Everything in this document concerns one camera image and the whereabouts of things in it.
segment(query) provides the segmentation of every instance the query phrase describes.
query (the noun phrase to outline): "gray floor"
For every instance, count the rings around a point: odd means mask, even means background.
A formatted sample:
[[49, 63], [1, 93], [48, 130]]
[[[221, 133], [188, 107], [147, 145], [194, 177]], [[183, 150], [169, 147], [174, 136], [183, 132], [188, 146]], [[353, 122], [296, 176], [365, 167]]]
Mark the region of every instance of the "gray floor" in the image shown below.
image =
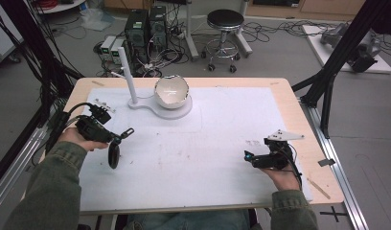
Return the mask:
[[[51, 22], [72, 21], [78, 16], [76, 11], [54, 14]], [[263, 18], [248, 18], [247, 21], [271, 27], [281, 23]], [[53, 26], [64, 31], [57, 37], [57, 44], [80, 72], [94, 77], [102, 71], [100, 60], [92, 51], [94, 45], [103, 41], [106, 35], [119, 34], [125, 21], [115, 20], [103, 32], [84, 30], [79, 27], [80, 24], [81, 20], [66, 26]], [[171, 65], [161, 71], [163, 75], [183, 77], [285, 78], [293, 85], [320, 70], [321, 65], [304, 37], [285, 32], [267, 35], [269, 42], [250, 43], [254, 53], [237, 61], [238, 71], [235, 74], [229, 72], [227, 61], [218, 61], [217, 69], [209, 72], [205, 59]], [[208, 39], [195, 36], [194, 40], [200, 51]], [[380, 55], [391, 66], [391, 57], [383, 53]], [[302, 96], [306, 90], [296, 95]], [[38, 81], [25, 61], [0, 64], [0, 160], [38, 108], [38, 92]], [[391, 229], [391, 74], [339, 73], [334, 83], [330, 134], [369, 228]], [[28, 178], [29, 173], [23, 173], [1, 204], [0, 229], [22, 195]], [[333, 207], [336, 212], [345, 213], [343, 205], [335, 204]], [[334, 216], [319, 214], [331, 212], [330, 206], [315, 206], [314, 210], [321, 229], [352, 228], [347, 217], [339, 216], [336, 221]], [[262, 215], [262, 220], [267, 229], [269, 218]], [[95, 217], [83, 217], [81, 222], [90, 224], [93, 229], [95, 227]]]

